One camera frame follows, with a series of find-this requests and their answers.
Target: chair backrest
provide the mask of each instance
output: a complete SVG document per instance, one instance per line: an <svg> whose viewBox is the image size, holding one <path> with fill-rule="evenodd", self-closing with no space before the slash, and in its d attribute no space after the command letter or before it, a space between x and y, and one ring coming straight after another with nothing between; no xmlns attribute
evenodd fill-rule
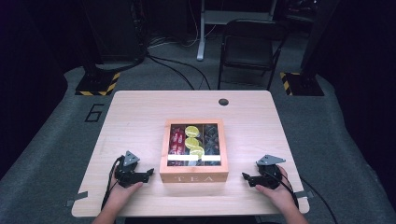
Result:
<svg viewBox="0 0 396 224"><path fill-rule="evenodd" d="M223 42L230 35L282 41L288 35L288 28L278 21L237 19L226 24L223 32Z"/></svg>

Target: wooden tabletop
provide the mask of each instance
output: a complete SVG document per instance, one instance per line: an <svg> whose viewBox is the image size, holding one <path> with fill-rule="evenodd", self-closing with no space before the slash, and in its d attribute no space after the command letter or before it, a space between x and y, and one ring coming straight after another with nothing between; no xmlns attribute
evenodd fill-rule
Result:
<svg viewBox="0 0 396 224"><path fill-rule="evenodd" d="M220 105L227 99L228 105ZM224 183L169 183L160 178L164 125L168 119L222 119L229 174ZM303 190L289 144L269 91L118 91L106 115L74 203L75 217L96 217L113 162L130 150L135 171L154 175L120 212L122 217L266 215L278 211L242 177L259 175L256 161L280 157L295 192ZM309 210L299 199L300 211Z"/></svg>

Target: yellow and black hazard tape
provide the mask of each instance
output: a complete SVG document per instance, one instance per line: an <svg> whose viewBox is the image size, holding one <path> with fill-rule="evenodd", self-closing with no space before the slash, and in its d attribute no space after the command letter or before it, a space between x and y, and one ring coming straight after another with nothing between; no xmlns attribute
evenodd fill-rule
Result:
<svg viewBox="0 0 396 224"><path fill-rule="evenodd" d="M293 92L291 91L290 84L288 82L286 74L298 76L298 75L300 75L300 73L280 73L280 78L282 78L283 87L285 88L286 94L293 95Z"/></svg>
<svg viewBox="0 0 396 224"><path fill-rule="evenodd" d="M76 95L86 95L86 96L109 95L111 94L111 92L113 92L114 88L116 87L119 77L120 77L120 73L114 75L106 91L76 91Z"/></svg>

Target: wooden box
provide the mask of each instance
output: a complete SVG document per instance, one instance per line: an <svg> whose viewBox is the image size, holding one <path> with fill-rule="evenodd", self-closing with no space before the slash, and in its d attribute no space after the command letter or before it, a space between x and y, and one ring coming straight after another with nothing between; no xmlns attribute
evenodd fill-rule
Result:
<svg viewBox="0 0 396 224"><path fill-rule="evenodd" d="M160 176L163 183L225 182L227 150L221 119L169 119Z"/></svg>

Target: white desk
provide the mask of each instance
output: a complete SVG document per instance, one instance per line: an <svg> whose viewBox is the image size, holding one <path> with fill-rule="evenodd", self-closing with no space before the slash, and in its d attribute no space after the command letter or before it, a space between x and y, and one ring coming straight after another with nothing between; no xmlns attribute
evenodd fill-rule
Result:
<svg viewBox="0 0 396 224"><path fill-rule="evenodd" d="M205 54L205 25L207 24L227 24L236 19L268 20L274 16L276 1L272 1L269 12L243 12L243 11L214 11L205 10L205 0L201 0L201 33L198 47L197 60L202 61Z"/></svg>
<svg viewBox="0 0 396 224"><path fill-rule="evenodd" d="M219 99L229 100L226 106ZM160 160L167 119L222 119L229 175L225 183L164 184ZM118 91L81 187L88 197L74 203L75 217L96 217L114 160L130 150L141 160L137 172L154 175L120 212L123 217L188 217L276 214L269 200L242 177L258 175L255 161L265 154L281 165L295 191L303 190L273 98L269 91ZM308 212L307 199L299 199Z"/></svg>

